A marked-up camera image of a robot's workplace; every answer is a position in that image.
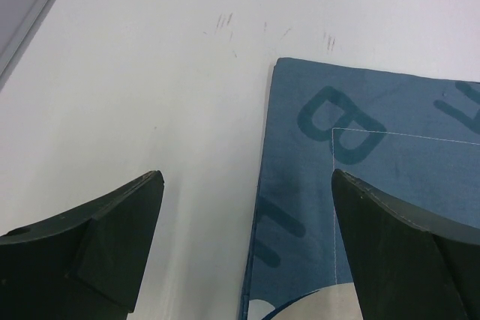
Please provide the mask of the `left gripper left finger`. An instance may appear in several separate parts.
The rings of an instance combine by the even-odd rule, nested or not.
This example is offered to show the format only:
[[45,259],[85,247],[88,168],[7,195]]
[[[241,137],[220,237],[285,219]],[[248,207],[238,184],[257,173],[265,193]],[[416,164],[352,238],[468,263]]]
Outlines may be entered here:
[[149,171],[1,236],[2,319],[126,319],[135,310],[164,194]]

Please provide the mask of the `blue cartoon placemat cloth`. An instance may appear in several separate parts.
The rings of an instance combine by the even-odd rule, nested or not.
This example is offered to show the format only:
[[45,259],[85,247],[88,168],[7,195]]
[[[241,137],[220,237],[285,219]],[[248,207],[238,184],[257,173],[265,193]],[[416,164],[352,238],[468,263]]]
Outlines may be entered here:
[[479,85],[294,58],[274,66],[240,319],[352,276],[331,176],[479,225]]

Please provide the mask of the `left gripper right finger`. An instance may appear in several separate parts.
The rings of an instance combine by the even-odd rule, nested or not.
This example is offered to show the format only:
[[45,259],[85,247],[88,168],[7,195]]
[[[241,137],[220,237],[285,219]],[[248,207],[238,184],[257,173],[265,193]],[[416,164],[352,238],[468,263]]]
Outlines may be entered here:
[[340,169],[331,191],[364,319],[479,318],[479,229]]

